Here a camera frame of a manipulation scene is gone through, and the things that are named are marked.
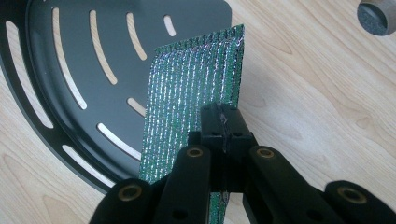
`light wood surface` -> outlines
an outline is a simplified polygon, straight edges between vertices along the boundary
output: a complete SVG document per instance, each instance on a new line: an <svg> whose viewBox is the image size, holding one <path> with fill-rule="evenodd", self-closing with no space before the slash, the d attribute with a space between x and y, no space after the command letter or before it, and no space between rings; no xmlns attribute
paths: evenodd
<svg viewBox="0 0 396 224"><path fill-rule="evenodd" d="M345 179L396 210L396 34L357 19L359 0L227 1L246 25L240 109L261 145L318 189ZM0 223L87 223L103 195L35 135L0 75ZM247 223L241 195L227 223Z"/></svg>

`glittery fabric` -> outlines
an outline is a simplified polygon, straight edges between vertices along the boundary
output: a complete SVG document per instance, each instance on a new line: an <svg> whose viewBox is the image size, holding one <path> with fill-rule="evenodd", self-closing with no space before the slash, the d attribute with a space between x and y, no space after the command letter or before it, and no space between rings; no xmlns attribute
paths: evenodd
<svg viewBox="0 0 396 224"><path fill-rule="evenodd" d="M200 108L237 106L244 26L156 49L148 84L140 178L154 183L171 172L188 132L200 130ZM212 193L210 223L222 223L227 193Z"/></svg>

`sponge edge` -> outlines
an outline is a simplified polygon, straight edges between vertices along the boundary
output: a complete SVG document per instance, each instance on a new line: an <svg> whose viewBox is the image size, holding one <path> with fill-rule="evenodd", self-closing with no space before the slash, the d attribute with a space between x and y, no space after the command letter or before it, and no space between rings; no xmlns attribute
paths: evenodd
<svg viewBox="0 0 396 224"><path fill-rule="evenodd" d="M188 133L199 131L200 108L237 106L244 26L156 49L150 69L140 178L154 183L171 172ZM222 223L227 193L212 193L210 223Z"/></svg>

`black plastic tray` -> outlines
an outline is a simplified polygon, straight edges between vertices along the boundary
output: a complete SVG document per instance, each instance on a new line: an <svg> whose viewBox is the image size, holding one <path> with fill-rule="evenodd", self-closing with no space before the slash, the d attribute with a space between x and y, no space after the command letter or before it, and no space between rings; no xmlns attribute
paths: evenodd
<svg viewBox="0 0 396 224"><path fill-rule="evenodd" d="M55 48L53 13L59 10L65 61L87 107L82 109L64 78ZM90 12L106 61L118 82L113 85L93 47ZM126 15L134 16L142 61L128 32ZM170 15L177 31L170 36L163 18ZM22 87L7 39L7 22L19 30L21 54L35 95L53 124L46 127ZM146 105L149 67L156 47L231 26L231 9L222 0L1 0L0 65L22 113L51 151L81 178L107 191L108 185L82 168L64 151L73 148L91 167L113 182L137 177L139 159L109 141L98 130L103 123L140 153L144 118L128 104Z"/></svg>

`wood grain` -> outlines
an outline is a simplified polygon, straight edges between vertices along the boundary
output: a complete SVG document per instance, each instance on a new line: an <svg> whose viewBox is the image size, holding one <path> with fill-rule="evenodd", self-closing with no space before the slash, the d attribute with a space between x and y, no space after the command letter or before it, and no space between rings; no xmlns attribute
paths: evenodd
<svg viewBox="0 0 396 224"><path fill-rule="evenodd" d="M345 179L396 210L396 34L361 28L359 0L227 0L246 25L240 109L262 145L318 189ZM0 76L0 223L86 223L103 195L35 135ZM234 195L226 223L248 223Z"/></svg>

